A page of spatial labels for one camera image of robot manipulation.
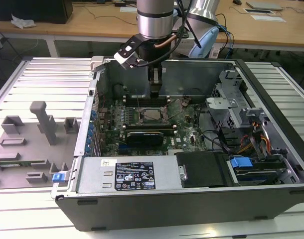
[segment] circuit board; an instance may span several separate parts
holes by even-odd
[[[136,107],[128,107],[124,101],[111,102],[100,120],[104,138],[102,156],[174,155],[183,151],[206,151],[195,125],[197,105],[189,104],[189,100],[183,98],[169,99],[169,103],[162,107],[146,105],[141,107],[139,100]],[[129,131],[161,132],[163,142],[158,146],[128,147],[126,135]]]

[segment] laptop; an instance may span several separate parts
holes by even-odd
[[[275,11],[283,10],[281,6],[269,2],[247,1],[246,4],[253,9],[275,10]]]

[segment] white paper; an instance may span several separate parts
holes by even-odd
[[[279,16],[257,16],[257,15],[251,15],[253,19],[257,21],[280,21],[280,22],[286,22],[284,19],[282,19]]]
[[[11,23],[14,24],[16,27],[23,29],[24,27],[36,26],[36,24],[34,23],[33,20],[23,20],[23,19],[15,17],[13,15],[11,15],[11,16],[12,16]]]
[[[117,163],[116,159],[102,159],[101,167],[114,167]]]

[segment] motherboard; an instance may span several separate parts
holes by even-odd
[[[99,109],[102,156],[174,155],[206,151],[190,98],[111,101]]]

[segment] copper pipe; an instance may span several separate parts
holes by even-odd
[[[176,35],[173,35],[171,36],[168,40],[160,43],[160,44],[154,44],[154,47],[156,49],[159,49],[159,48],[162,48],[162,47],[165,47],[166,45],[168,45],[169,43],[173,42],[175,39],[177,39],[177,36]]]

